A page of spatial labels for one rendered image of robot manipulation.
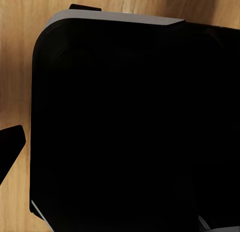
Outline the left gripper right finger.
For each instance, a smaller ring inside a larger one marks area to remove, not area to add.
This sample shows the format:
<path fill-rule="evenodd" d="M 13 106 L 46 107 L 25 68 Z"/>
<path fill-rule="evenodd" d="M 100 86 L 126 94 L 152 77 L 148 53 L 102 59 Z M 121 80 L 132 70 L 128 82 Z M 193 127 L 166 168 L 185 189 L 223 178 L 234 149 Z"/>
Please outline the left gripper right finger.
<path fill-rule="evenodd" d="M 227 127 L 224 143 L 233 154 L 234 158 L 240 165 L 240 127 L 229 125 Z"/>

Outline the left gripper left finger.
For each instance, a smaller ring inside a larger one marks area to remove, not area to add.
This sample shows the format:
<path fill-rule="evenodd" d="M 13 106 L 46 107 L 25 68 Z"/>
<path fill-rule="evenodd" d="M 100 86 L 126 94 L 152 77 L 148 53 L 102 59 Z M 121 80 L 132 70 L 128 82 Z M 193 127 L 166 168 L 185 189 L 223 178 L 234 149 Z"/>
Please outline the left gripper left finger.
<path fill-rule="evenodd" d="M 0 185 L 26 144 L 22 125 L 0 130 Z"/>

